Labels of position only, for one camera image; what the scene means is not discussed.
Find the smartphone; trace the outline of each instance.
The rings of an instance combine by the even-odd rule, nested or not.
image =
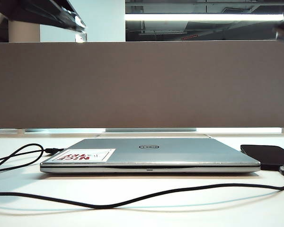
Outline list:
[[[284,165],[284,149],[278,146],[241,145],[241,151],[258,160],[262,170],[279,170]]]

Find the ceiling light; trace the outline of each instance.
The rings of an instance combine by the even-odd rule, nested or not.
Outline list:
[[[282,21],[283,14],[125,14],[130,21]]]

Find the power cord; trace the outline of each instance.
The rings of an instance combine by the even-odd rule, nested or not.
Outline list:
[[[26,148],[28,146],[38,146],[40,148],[40,150],[35,150],[35,151],[17,154],[20,150],[22,150],[23,148]],[[15,152],[13,152],[11,155],[9,155],[7,157],[0,158],[0,160],[2,160],[0,162],[0,165],[2,165],[4,162],[6,162],[11,157],[23,155],[23,154],[28,154],[28,153],[33,153],[33,152],[41,152],[41,154],[38,156],[38,158],[35,159],[34,161],[28,163],[28,164],[0,169],[0,171],[11,170],[11,169],[21,168],[21,167],[30,165],[30,164],[36,162],[37,160],[39,160],[39,158],[42,156],[43,152],[46,151],[46,150],[48,151],[48,153],[56,153],[56,152],[61,151],[63,149],[50,148],[50,149],[44,150],[43,147],[40,144],[36,144],[36,143],[27,144],[25,146],[22,146],[21,148],[19,148]],[[282,174],[284,176],[284,166],[280,166],[279,172],[280,172],[280,174]],[[39,200],[66,203],[66,204],[71,204],[71,205],[81,206],[81,207],[87,207],[87,208],[93,208],[93,209],[111,209],[111,208],[124,206],[124,205],[130,204],[130,203],[133,203],[133,202],[138,202],[138,201],[141,201],[141,200],[149,199],[149,198],[160,196],[160,195],[165,195],[165,194],[170,194],[170,193],[175,193],[175,192],[197,191],[197,190],[210,189],[210,188],[221,188],[221,187],[252,187],[252,188],[268,188],[268,189],[279,190],[279,191],[284,190],[284,186],[278,187],[278,186],[271,186],[271,185],[264,185],[264,184],[250,184],[250,183],[219,183],[219,184],[210,184],[210,185],[197,186],[197,187],[171,189],[171,190],[156,192],[156,193],[144,195],[144,196],[141,196],[141,197],[137,197],[137,198],[134,198],[134,199],[131,199],[131,200],[118,202],[118,203],[114,203],[114,204],[108,204],[108,205],[94,205],[94,204],[88,204],[88,203],[83,203],[83,202],[63,200],[63,199],[58,199],[58,198],[53,198],[53,197],[48,197],[48,196],[41,196],[41,195],[35,195],[35,194],[29,194],[29,193],[20,193],[20,192],[0,192],[0,196],[20,196],[20,197],[39,199]]]

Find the dell laptop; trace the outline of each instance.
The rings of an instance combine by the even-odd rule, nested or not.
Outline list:
[[[86,139],[40,164],[47,173],[247,173],[260,163],[215,139]]]

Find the desk surface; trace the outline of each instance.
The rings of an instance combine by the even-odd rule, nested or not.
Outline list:
[[[65,148],[85,138],[113,137],[213,137],[235,149],[241,144],[278,145],[284,134],[102,133],[21,134],[0,131],[0,157],[28,143],[45,148]],[[7,166],[20,161],[20,157]],[[213,183],[284,185],[278,172],[244,175],[50,175],[39,163],[0,173],[0,191],[26,192],[93,204],[109,204],[148,193]],[[283,226],[284,191],[259,188],[217,188],[179,192],[110,210],[91,210],[50,201],[0,197],[0,226]]]

